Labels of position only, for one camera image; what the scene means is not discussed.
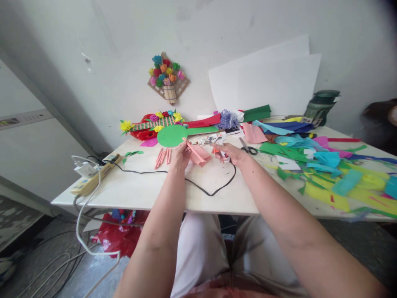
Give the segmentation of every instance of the red paper flower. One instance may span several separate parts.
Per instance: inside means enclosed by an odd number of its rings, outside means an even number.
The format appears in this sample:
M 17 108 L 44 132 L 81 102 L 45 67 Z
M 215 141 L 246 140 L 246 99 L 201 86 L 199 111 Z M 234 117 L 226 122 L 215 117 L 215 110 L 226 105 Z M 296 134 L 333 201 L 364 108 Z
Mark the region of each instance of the red paper flower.
M 158 78 L 161 75 L 161 69 L 160 68 L 155 68 L 153 71 L 153 74 L 156 78 Z
M 165 64 L 167 67 L 170 67 L 171 62 L 168 59 L 163 59 L 163 64 Z

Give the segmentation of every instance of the green paper circle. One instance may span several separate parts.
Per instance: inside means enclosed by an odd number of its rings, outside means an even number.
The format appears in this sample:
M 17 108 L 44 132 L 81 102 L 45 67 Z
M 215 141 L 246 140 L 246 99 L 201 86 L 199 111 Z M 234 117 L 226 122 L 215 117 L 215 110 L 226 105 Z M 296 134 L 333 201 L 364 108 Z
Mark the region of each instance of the green paper circle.
M 176 147 L 184 137 L 187 138 L 187 129 L 182 125 L 166 126 L 157 134 L 158 142 L 164 147 Z

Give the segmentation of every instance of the hand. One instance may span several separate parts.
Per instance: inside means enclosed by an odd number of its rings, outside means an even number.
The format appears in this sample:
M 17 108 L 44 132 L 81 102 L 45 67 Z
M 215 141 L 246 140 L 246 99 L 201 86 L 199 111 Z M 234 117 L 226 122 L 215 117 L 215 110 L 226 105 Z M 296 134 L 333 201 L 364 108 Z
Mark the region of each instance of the hand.
M 187 146 L 187 142 L 186 138 L 183 138 L 183 142 L 175 148 L 170 167 L 186 169 L 191 155 L 191 149 Z
M 212 144 L 212 146 L 216 150 L 225 152 L 227 156 L 230 157 L 232 163 L 236 166 L 239 166 L 242 159 L 248 156 L 248 153 L 246 153 L 244 150 L 241 150 L 240 148 L 237 148 L 236 146 L 233 146 L 229 143 L 225 143 L 223 144 L 223 146 L 218 144 Z M 226 157 L 223 157 L 220 152 L 215 153 L 215 158 L 219 159 L 221 163 L 224 163 L 226 160 Z

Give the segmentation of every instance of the pants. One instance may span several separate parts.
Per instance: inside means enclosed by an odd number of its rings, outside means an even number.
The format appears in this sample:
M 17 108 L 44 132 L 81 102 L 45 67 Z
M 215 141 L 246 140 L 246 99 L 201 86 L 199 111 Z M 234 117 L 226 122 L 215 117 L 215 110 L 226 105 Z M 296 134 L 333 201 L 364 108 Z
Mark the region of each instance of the pants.
M 232 267 L 215 214 L 188 212 L 182 222 L 172 298 L 186 295 L 225 272 L 268 289 L 279 297 L 308 297 L 261 216 L 241 216 L 232 249 Z

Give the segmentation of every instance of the extension cord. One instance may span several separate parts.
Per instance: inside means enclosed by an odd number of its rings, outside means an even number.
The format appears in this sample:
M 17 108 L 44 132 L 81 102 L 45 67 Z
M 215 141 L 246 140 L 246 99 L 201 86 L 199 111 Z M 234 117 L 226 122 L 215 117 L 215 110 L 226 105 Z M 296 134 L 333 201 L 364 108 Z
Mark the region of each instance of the extension cord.
M 112 163 L 106 163 L 104 166 L 99 166 L 100 175 L 103 178 L 107 176 L 111 169 L 115 167 L 114 163 L 119 163 L 122 160 L 122 156 L 120 154 L 110 155 L 108 158 L 103 161 L 112 161 Z M 94 188 L 98 185 L 99 176 L 98 172 L 89 179 L 83 179 L 79 181 L 70 192 L 74 195 L 86 196 L 91 193 Z

